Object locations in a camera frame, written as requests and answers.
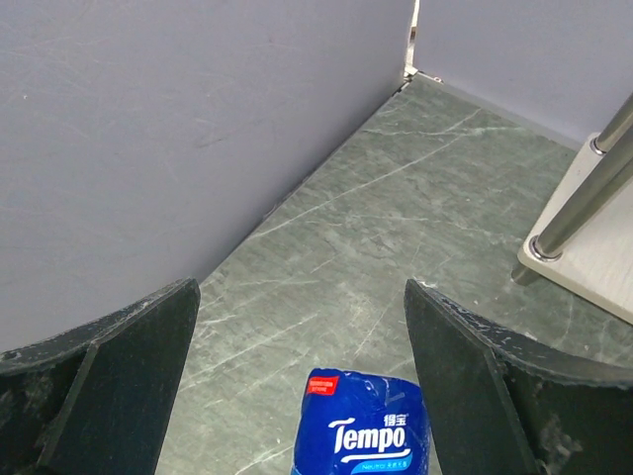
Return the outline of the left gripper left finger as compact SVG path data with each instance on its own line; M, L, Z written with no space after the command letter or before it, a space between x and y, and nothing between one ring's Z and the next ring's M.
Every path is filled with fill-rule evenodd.
M179 280L2 352L2 473L154 473L200 300L196 280Z

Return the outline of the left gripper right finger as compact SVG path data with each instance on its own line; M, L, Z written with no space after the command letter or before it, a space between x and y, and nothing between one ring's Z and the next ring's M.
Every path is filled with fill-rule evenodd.
M404 306L443 473L631 473L631 369L555 349L413 279Z

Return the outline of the white two-tier shelf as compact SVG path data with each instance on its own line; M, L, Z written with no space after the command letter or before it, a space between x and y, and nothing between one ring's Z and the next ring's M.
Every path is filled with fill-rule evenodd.
M545 277L632 322L632 99L580 148L518 255L512 280Z

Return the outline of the blue Tempo wrapped roll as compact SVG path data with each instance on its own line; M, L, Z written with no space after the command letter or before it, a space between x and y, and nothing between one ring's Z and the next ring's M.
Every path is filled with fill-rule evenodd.
M334 368L309 374L291 472L429 473L430 423L420 387Z

